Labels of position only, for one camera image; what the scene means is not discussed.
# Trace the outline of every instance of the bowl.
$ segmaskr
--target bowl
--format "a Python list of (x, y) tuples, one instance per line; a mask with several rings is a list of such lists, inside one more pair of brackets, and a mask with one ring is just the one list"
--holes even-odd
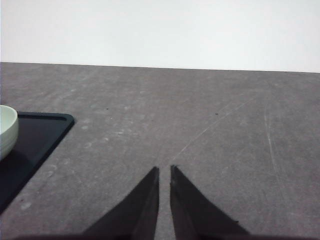
[(17, 111), (0, 105), (0, 161), (14, 148), (19, 132)]

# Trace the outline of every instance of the tray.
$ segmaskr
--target tray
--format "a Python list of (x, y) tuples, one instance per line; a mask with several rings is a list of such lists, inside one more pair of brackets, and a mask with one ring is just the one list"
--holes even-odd
[(0, 214), (75, 124), (65, 113), (18, 112), (19, 135), (0, 161)]

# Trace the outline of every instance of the concrete surface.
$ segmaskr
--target concrete surface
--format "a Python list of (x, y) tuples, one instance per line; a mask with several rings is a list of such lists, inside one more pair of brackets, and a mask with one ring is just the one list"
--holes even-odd
[(173, 240), (172, 164), (253, 234), (320, 236), (318, 73), (2, 63), (1, 104), (77, 120), (4, 239), (80, 233), (159, 166), (155, 238)]

